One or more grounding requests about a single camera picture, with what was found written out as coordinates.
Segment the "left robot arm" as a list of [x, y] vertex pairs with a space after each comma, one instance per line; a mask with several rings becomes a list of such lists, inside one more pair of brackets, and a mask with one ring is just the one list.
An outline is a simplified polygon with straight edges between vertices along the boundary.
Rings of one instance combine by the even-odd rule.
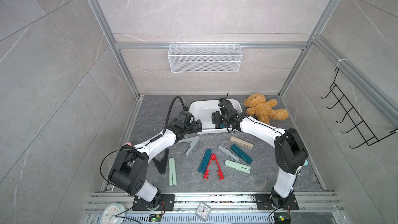
[[137, 145], [125, 143], [117, 152], [108, 181], [129, 195], [146, 201], [147, 208], [157, 208], [161, 192], [146, 180], [149, 162], [185, 135], [199, 132], [202, 132], [201, 120], [195, 119], [188, 111], [181, 111], [178, 118], [154, 137]]

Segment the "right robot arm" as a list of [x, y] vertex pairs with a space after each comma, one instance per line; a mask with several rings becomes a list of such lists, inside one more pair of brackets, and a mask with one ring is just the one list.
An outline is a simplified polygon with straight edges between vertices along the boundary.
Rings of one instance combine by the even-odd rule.
[[218, 110], [212, 113], [212, 122], [217, 128], [251, 134], [275, 149], [279, 167], [277, 181], [271, 190], [269, 200], [272, 207], [281, 209], [287, 205], [294, 192], [294, 184], [308, 158], [308, 150], [298, 131], [294, 128], [281, 129], [263, 123], [246, 113], [239, 113], [226, 98], [216, 101]]

